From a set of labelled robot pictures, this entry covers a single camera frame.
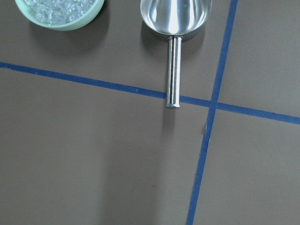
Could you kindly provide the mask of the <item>steel ice scoop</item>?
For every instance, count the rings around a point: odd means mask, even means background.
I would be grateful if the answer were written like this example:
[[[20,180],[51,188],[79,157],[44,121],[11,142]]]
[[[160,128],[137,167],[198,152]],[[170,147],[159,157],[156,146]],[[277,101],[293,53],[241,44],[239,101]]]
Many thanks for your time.
[[[212,9],[211,0],[142,0],[143,22],[161,40],[168,42],[166,107],[180,107],[182,43],[198,35]]]

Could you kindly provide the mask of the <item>green bowl of ice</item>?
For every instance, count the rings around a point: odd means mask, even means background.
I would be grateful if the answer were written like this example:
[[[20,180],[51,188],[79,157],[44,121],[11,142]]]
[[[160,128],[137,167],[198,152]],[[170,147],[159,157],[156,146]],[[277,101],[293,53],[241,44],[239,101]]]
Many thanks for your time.
[[[104,5],[103,0],[16,0],[15,3],[32,23],[59,31],[87,25]]]

